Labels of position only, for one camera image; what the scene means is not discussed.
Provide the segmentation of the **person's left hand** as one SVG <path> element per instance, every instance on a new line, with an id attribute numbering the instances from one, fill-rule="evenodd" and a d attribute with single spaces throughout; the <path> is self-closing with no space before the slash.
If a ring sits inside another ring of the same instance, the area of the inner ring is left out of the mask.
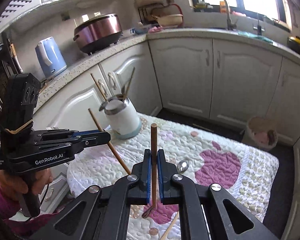
<path id="1" fill-rule="evenodd" d="M 51 170 L 45 169 L 35 173 L 35 180 L 31 186 L 34 195 L 41 194 L 45 185 L 53 181 Z M 11 200 L 17 201 L 18 194 L 26 194 L 29 188 L 25 181 L 18 176 L 13 176 L 6 171 L 0 171 L 0 190 L 3 195 Z"/>

